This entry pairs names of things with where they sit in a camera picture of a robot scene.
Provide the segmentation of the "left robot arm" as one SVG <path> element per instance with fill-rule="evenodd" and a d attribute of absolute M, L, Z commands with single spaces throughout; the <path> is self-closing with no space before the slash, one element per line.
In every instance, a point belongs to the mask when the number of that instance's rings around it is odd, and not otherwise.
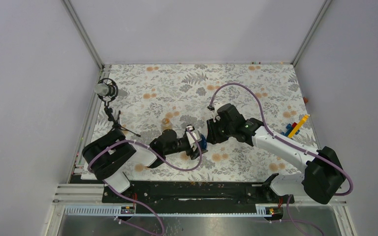
<path fill-rule="evenodd" d="M 127 202 L 132 198 L 133 189 L 123 172 L 124 164 L 133 161 L 153 169 L 166 163 L 167 155 L 180 152 L 192 160 L 201 160 L 202 154 L 207 152 L 205 136 L 189 125 L 182 137 L 178 137 L 174 130 L 166 129 L 145 145 L 126 139 L 124 133 L 115 128 L 85 146 L 82 156 L 88 164 L 88 171 L 111 187 L 119 201 Z"/>

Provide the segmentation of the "colourful toy block stack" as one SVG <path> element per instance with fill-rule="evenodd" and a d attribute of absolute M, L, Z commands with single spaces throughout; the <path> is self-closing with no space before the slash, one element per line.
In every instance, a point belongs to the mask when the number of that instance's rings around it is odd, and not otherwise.
<path fill-rule="evenodd" d="M 285 137 L 292 138 L 300 132 L 300 128 L 306 123 L 309 118 L 310 115 L 304 115 L 299 122 L 288 123 L 285 127 L 285 131 L 281 132 L 281 134 Z"/>

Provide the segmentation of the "microphone on tripod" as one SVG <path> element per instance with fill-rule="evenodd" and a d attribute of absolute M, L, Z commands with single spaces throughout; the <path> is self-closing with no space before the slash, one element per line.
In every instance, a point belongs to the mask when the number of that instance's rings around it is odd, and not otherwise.
<path fill-rule="evenodd" d="M 108 117 L 108 121 L 112 122 L 112 130 L 119 129 L 121 131 L 128 131 L 139 138 L 141 137 L 140 134 L 135 133 L 121 125 L 121 111 L 118 110 L 118 112 L 115 114 L 113 108 L 110 107 L 110 103 L 113 102 L 119 95 L 119 89 L 114 80 L 110 78 L 100 79 L 94 87 L 94 92 L 103 102 L 104 112 Z"/>

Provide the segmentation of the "floral table mat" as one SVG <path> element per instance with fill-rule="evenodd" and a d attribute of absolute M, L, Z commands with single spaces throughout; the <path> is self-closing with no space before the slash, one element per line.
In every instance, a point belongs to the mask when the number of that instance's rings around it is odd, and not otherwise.
<path fill-rule="evenodd" d="M 126 137 L 144 144 L 161 134 L 163 118 L 170 119 L 178 135 L 189 124 L 206 134 L 212 96 L 216 102 L 233 104 L 245 118 L 266 120 L 279 133 L 307 114 L 292 65 L 112 65 L 109 77 L 119 87 L 110 106 L 121 111 L 125 128 L 141 135 L 125 131 Z M 242 182 L 298 173 L 280 157 L 233 138 L 208 145 L 207 150 L 201 162 L 181 152 L 167 156 L 168 164 L 154 169 L 129 161 L 123 172 L 130 180 Z"/>

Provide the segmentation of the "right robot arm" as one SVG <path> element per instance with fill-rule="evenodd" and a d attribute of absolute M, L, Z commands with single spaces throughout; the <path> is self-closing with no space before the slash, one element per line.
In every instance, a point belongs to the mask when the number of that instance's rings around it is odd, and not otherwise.
<path fill-rule="evenodd" d="M 299 170 L 298 174 L 273 174 L 266 179 L 262 195 L 271 203 L 285 195 L 306 195 L 326 205 L 346 179 L 333 149 L 302 145 L 277 134 L 258 119 L 245 119 L 232 104 L 220 106 L 206 124 L 206 140 L 210 144 L 235 138 L 240 143 L 266 150 Z"/>

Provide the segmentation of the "round blue pill organizer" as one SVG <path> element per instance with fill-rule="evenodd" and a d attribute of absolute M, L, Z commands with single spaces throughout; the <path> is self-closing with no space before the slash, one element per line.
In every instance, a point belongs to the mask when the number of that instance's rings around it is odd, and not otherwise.
<path fill-rule="evenodd" d="M 207 141 L 206 141 L 206 137 L 203 135 L 203 134 L 200 134 L 200 137 L 201 137 L 201 141 L 199 141 L 199 145 L 201 147 L 201 149 L 207 149 Z"/>

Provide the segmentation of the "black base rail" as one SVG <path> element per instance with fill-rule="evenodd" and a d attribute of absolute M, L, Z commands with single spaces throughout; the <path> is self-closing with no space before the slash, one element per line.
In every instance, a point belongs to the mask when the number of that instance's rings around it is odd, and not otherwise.
<path fill-rule="evenodd" d="M 132 181 L 124 196 L 156 213 L 252 213 L 256 204 L 294 203 L 261 182 Z"/>

